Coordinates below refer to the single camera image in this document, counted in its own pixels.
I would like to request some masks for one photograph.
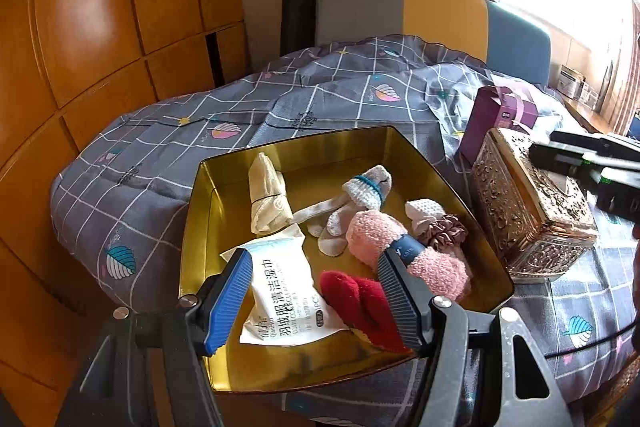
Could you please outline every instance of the bed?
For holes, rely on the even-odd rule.
[[[204,158],[391,123],[470,203],[469,169],[456,150],[476,91],[494,75],[540,88],[536,130],[580,129],[562,103],[543,92],[549,57],[543,29],[484,0],[318,0],[316,45],[219,89],[124,114],[95,136],[52,185],[54,231],[114,301],[147,311],[175,302],[190,190]],[[544,353],[572,347],[572,317],[590,324],[592,340],[634,318],[630,224],[596,209],[594,215],[596,247],[556,282],[517,286],[510,302]],[[627,333],[550,359],[564,397],[573,401],[612,378],[631,352],[629,340]],[[468,363],[476,365],[473,353]],[[422,370],[413,361],[264,399],[309,418],[394,425],[411,405]],[[470,406],[473,378],[466,389]]]

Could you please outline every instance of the gray plaid duvet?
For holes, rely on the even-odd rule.
[[[491,78],[479,60],[409,36],[286,55],[228,86],[118,118],[54,181],[54,229],[114,301],[138,312],[169,306],[201,160],[327,130],[392,124],[469,202],[468,169],[455,153],[476,91]],[[578,128],[558,100],[540,97],[535,130]],[[596,247],[558,281],[519,285],[511,299],[544,353],[605,337],[634,318],[630,224],[594,213]],[[549,364],[571,401],[609,380],[630,352],[627,333]],[[461,425],[475,396],[476,358],[468,357]],[[423,368],[407,362],[372,377],[265,399],[327,423],[387,427],[408,412]]]

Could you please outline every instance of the brown scrunchie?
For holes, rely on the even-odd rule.
[[[417,237],[425,247],[431,247],[436,251],[446,253],[451,247],[462,244],[468,232],[460,220],[452,214],[445,214],[436,219],[428,216],[420,224],[422,232]]]

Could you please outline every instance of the wet wipes package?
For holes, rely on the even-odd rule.
[[[348,329],[314,288],[303,241],[300,228],[292,225],[241,245],[252,256],[255,299],[242,327],[242,344],[300,346]]]

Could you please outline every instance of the wooden wardrobe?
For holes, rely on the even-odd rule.
[[[54,177],[120,114],[243,76],[245,40],[241,0],[0,0],[0,391],[25,425],[115,308],[56,240]]]

